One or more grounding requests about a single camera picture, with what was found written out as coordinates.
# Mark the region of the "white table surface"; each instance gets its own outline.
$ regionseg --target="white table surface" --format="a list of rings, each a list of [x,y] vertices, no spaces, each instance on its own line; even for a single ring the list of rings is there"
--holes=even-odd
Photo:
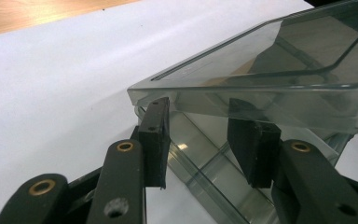
[[[103,164],[137,123],[126,89],[298,0],[142,0],[0,35],[0,211],[44,173],[71,182]],[[147,190],[149,223],[214,223],[167,172]]]

